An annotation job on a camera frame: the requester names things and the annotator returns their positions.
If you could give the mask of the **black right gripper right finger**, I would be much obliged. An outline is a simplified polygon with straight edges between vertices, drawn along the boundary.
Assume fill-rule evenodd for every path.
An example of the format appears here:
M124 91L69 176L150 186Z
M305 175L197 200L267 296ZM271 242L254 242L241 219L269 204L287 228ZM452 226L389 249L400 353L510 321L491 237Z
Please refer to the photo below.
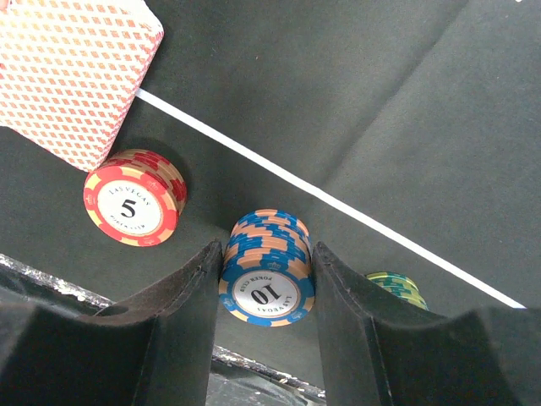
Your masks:
M537 405L540 312L422 310L313 250L316 315L329 405Z

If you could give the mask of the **blue poker chip stack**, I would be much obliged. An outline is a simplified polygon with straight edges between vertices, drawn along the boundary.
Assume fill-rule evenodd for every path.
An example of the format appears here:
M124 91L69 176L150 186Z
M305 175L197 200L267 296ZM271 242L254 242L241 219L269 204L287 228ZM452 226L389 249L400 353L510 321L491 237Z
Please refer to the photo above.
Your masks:
M303 319L315 302L308 228L277 209L241 217L225 248L219 295L249 324L278 327Z

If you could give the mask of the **red poker chip stack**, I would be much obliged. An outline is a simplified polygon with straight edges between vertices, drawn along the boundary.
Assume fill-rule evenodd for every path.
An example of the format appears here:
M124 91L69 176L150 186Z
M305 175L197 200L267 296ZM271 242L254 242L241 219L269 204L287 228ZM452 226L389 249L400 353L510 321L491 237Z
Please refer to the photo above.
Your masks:
M85 209L109 237L136 247L169 239L186 205L188 190L175 166L153 151L115 154L85 180Z

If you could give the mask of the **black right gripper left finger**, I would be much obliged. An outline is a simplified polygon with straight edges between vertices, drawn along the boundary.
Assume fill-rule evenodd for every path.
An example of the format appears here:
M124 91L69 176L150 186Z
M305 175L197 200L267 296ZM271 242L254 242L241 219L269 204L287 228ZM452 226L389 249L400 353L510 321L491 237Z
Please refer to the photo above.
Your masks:
M4 405L202 405L216 329L221 244L94 315L1 306Z

